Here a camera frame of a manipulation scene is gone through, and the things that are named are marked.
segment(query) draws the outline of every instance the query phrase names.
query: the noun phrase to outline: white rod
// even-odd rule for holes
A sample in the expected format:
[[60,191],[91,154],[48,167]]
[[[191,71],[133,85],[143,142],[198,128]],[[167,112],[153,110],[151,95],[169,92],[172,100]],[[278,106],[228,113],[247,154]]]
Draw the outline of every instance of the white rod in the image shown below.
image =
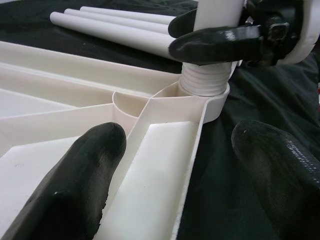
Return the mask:
[[[194,30],[238,25],[244,0],[200,0]],[[183,63],[180,86],[182,90],[204,97],[223,94],[232,72],[232,63],[198,66]]]
[[152,32],[162,33],[162,34],[169,34],[168,32],[168,25],[155,23],[155,22],[148,22],[148,21],[141,21],[136,19],[129,19],[125,17],[118,17],[118,16],[111,16],[87,11],[79,11],[74,9],[66,9],[64,14],[82,17],[86,19],[93,19],[98,21],[103,21],[106,23],[111,24],[119,24],[122,26],[133,27],[137,29],[148,30]]
[[169,25],[169,23],[175,18],[174,16],[167,16],[167,15],[150,14],[150,13],[135,12],[135,11],[122,11],[122,10],[89,7],[89,6],[82,6],[80,8],[80,11],[117,16],[117,17],[122,17],[127,19],[136,19],[136,20],[158,23],[158,24],[166,24],[166,25]]
[[53,24],[108,40],[127,47],[173,59],[169,54],[169,45],[173,37],[153,31],[87,19],[79,16],[53,12],[50,15]]

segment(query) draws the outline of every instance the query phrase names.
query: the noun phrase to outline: black cloth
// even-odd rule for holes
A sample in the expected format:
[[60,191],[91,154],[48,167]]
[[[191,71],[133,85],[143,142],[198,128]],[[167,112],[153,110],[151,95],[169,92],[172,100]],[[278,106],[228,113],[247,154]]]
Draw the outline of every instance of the black cloth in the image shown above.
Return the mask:
[[[122,64],[179,73],[181,64],[124,47],[49,21],[53,11],[81,6],[177,16],[190,0],[25,0],[0,4],[0,41]],[[233,153],[231,133],[241,120],[258,120],[295,136],[320,160],[318,82],[320,58],[298,64],[239,67],[221,116],[203,125],[177,239],[278,239],[244,167]]]

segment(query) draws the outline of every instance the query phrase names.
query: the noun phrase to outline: white plastic base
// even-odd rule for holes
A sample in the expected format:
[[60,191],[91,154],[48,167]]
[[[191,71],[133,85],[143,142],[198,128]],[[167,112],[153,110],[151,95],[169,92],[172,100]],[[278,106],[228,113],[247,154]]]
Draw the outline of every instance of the white plastic base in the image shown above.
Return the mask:
[[175,239],[202,125],[229,92],[172,74],[0,42],[0,237],[78,136],[119,123],[127,148],[95,239]]

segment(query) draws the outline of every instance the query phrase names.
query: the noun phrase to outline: dark background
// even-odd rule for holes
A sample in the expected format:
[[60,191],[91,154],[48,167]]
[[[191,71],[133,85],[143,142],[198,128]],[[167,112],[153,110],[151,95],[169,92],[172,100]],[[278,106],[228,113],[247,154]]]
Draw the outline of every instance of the dark background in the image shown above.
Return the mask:
[[[50,23],[53,11],[81,6],[177,16],[196,8],[190,0],[23,0],[0,4],[0,41],[180,73],[181,64]],[[277,240],[244,167],[231,132],[257,120],[294,135],[320,160],[315,52],[298,64],[236,69],[221,116],[203,126],[183,210],[179,240]]]

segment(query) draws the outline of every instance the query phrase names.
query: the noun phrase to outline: gloved finger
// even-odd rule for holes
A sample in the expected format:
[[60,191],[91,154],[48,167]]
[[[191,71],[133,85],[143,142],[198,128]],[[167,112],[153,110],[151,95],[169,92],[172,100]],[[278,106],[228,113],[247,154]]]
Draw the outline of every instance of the gloved finger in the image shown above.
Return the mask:
[[320,162],[291,134],[258,121],[232,131],[232,147],[280,239],[320,236]]
[[174,40],[169,53],[180,62],[196,65],[257,61],[262,41],[258,26],[206,28]]
[[169,26],[168,31],[171,37],[179,38],[194,30],[197,9],[186,12],[174,18]]

